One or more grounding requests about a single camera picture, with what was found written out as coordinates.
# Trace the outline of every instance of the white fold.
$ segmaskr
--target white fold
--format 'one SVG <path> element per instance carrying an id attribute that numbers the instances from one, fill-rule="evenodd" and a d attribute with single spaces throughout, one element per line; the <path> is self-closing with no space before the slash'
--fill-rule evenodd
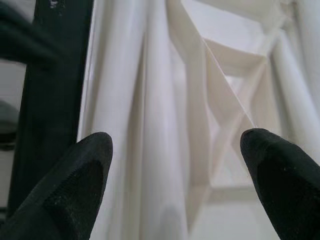
<path id="1" fill-rule="evenodd" d="M 128 136 L 127 188 L 124 214 L 126 226 L 122 239 L 140 240 L 141 215 L 141 182 L 143 164 L 143 135 L 145 118 L 145 86 L 146 86 L 146 44 L 140 58 L 138 78 L 135 86 L 130 116 Z"/>
<path id="2" fill-rule="evenodd" d="M 145 31 L 145 0 L 115 0 L 106 37 L 92 133 L 112 137 L 113 158 L 91 240 L 120 240 L 124 221 L 127 137 Z"/>
<path id="3" fill-rule="evenodd" d="M 320 163 L 320 122 L 303 72 L 284 32 L 273 51 L 276 72 L 293 126 L 295 142 Z"/>
<path id="4" fill-rule="evenodd" d="M 307 84 L 320 116 L 320 1 L 299 0 L 298 5 L 301 41 L 304 52 Z"/>
<path id="5" fill-rule="evenodd" d="M 141 183 L 141 240 L 188 239 L 164 0 L 149 2 Z"/>

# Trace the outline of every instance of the white surface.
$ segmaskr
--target white surface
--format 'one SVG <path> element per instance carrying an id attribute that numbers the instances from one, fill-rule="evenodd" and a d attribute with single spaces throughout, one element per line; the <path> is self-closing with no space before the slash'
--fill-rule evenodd
<path id="1" fill-rule="evenodd" d="M 253 188 L 217 190 L 190 240 L 279 240 Z"/>
<path id="2" fill-rule="evenodd" d="M 253 127 L 289 136 L 287 109 L 275 84 L 288 74 L 283 73 L 288 61 L 274 64 L 282 72 L 273 77 L 269 60 L 288 21 L 277 1 L 212 1 L 209 6 L 167 0 L 168 26 L 160 0 L 150 2 L 149 10 L 134 1 L 143 7 L 133 18 L 129 5 L 111 4 L 117 10 L 106 18 L 117 21 L 107 26 L 107 40 L 96 35 L 99 47 L 107 43 L 96 62 L 100 54 L 92 44 L 88 63 L 98 68 L 87 68 L 89 98 L 83 98 L 91 101 L 83 109 L 83 117 L 89 116 L 83 133 L 90 132 L 89 112 L 95 108 L 94 131 L 107 131 L 115 144 L 108 196 L 92 239 L 185 239 L 186 221 L 192 239 L 278 239 L 257 200 L 239 142 Z M 146 28 L 136 25 L 144 11 L 150 17 Z M 119 22 L 123 29 L 116 31 Z M 135 48 L 136 32 L 121 33 L 127 27 L 138 27 L 141 36 L 147 30 L 142 53 Z M 290 44 L 298 46 L 296 30 L 287 30 Z M 298 51 L 293 58 L 300 59 Z M 295 92 L 289 82 L 282 88 Z"/>
<path id="3" fill-rule="evenodd" d="M 259 22 L 198 1 L 182 2 L 204 38 L 249 52 L 262 44 L 265 35 Z"/>
<path id="4" fill-rule="evenodd" d="M 100 49 L 103 51 L 95 66 L 98 87 L 97 94 L 91 95 L 96 98 L 96 102 L 92 127 L 88 125 L 88 128 L 92 133 L 103 131 L 110 134 L 113 158 L 105 188 L 106 194 L 91 240 L 122 239 L 124 234 L 127 138 L 145 29 L 144 4 L 144 0 L 114 1 L 113 4 L 105 5 L 102 15 L 96 16 L 102 18 L 103 14 L 109 13 L 110 22 L 113 24 L 106 32 L 101 31 L 100 46 L 103 47 Z"/>
<path id="5" fill-rule="evenodd" d="M 165 2 L 149 2 L 148 12 L 140 239 L 187 240 Z"/>
<path id="6" fill-rule="evenodd" d="M 297 1 L 305 66 L 312 100 L 320 116 L 320 1 Z"/>
<path id="7" fill-rule="evenodd" d="M 273 59 L 292 122 L 295 142 L 320 164 L 320 121 L 306 79 L 284 32 L 275 46 Z"/>

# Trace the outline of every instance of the white geometric structure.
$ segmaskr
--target white geometric structure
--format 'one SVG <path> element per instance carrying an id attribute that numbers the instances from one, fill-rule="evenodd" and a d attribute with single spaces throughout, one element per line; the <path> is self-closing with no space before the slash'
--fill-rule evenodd
<path id="1" fill-rule="evenodd" d="M 278 239 L 240 137 L 266 128 L 320 159 L 291 6 L 95 1 L 78 138 L 108 132 L 114 157 L 92 240 Z"/>

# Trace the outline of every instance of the white curved panel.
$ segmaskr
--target white curved panel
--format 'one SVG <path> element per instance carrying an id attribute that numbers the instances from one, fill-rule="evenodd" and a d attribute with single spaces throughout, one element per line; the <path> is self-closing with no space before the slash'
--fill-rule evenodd
<path id="1" fill-rule="evenodd" d="M 171 37 L 186 71 L 187 127 L 190 146 L 190 185 L 210 181 L 209 161 L 216 135 L 216 124 L 210 121 L 207 103 L 205 44 L 179 0 L 168 0 Z"/>
<path id="2" fill-rule="evenodd" d="M 272 7 L 270 0 L 198 0 L 225 11 L 233 12 L 246 18 L 261 21 Z"/>
<path id="3" fill-rule="evenodd" d="M 141 185 L 141 239 L 187 240 L 166 4 L 149 2 Z"/>
<path id="4" fill-rule="evenodd" d="M 273 59 L 294 128 L 295 142 L 320 163 L 320 122 L 317 110 L 284 32 L 274 48 Z"/>
<path id="5" fill-rule="evenodd" d="M 264 30 L 257 21 L 195 0 L 182 3 L 206 39 L 244 51 L 254 51 L 263 42 Z"/>
<path id="6" fill-rule="evenodd" d="M 170 44 L 172 81 L 174 101 L 179 132 L 179 151 L 183 178 L 184 194 L 188 194 L 190 186 L 190 145 L 188 138 L 188 105 L 186 64 L 179 55 L 174 44 Z"/>
<path id="7" fill-rule="evenodd" d="M 297 1 L 308 87 L 320 116 L 320 1 Z"/>
<path id="8" fill-rule="evenodd" d="M 114 1 L 111 6 L 112 24 L 100 36 L 106 46 L 98 62 L 101 72 L 96 73 L 98 90 L 93 95 L 96 103 L 91 132 L 110 134 L 113 158 L 91 240 L 122 239 L 128 125 L 146 20 L 144 0 Z"/>

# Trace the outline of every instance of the black vertical bar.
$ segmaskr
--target black vertical bar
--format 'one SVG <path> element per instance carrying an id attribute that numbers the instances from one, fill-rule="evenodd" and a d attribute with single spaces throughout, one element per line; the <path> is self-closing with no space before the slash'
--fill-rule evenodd
<path id="1" fill-rule="evenodd" d="M 63 48 L 55 66 L 28 65 L 22 94 L 8 215 L 76 142 L 93 0 L 37 0 L 34 25 Z"/>

